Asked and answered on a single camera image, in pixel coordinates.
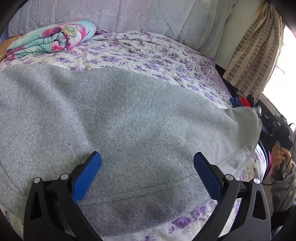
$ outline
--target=human hand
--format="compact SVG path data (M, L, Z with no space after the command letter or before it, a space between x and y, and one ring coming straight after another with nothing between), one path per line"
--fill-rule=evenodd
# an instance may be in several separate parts
M291 158L291 154L287 149L283 147L281 149L279 148L280 148L279 145L274 145L271 151L271 162L272 162L271 173L274 176L276 175L277 167L280 166L282 161L286 158L287 162L289 162ZM288 174L291 169L292 169L292 164L290 162L286 169L286 173Z

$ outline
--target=brown checkered curtain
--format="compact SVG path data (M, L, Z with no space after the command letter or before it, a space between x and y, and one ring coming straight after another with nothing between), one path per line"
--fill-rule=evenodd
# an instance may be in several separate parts
M281 16L263 0L223 75L241 95L259 99L276 64L283 31Z

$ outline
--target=gray knit sleeve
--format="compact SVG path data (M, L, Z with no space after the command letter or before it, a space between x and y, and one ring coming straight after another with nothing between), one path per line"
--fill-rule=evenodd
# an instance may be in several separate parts
M292 162L290 174L282 181L277 181L271 186L274 212L284 212L295 205L296 197L296 165Z

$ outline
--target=silver screw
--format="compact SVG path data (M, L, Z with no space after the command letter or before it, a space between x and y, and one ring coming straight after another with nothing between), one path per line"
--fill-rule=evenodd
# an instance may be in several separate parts
M233 176L230 175L230 174L226 174L226 175L225 175L225 178L226 178L228 181L232 181L232 180L233 180Z
M40 182L40 178L39 177L37 177L37 178L34 179L34 183L39 183L39 182Z
M260 184L260 180L259 180L258 178L255 178L255 179L254 179L254 183L256 183L256 184Z
M67 173L64 173L64 174L61 175L62 180L67 180L68 177L69 177L69 175Z

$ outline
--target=black cable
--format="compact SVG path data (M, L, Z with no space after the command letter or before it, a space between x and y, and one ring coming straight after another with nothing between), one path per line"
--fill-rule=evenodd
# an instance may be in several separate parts
M294 152L295 141L296 141L296 133L295 133L294 144L293 144L293 149L292 149L292 154L291 154L290 160L289 160L289 162L288 162L288 164L287 164L287 166L286 166L284 172L283 172L281 175L283 175L283 174L286 172L288 166L290 165L290 163L291 163L291 161L292 161L292 155L293 155L293 152ZM262 185L265 185L265 186L271 186L271 185L275 184L277 181L279 181L279 179L275 180L273 183L270 183L270 184L264 184L264 183L262 183Z

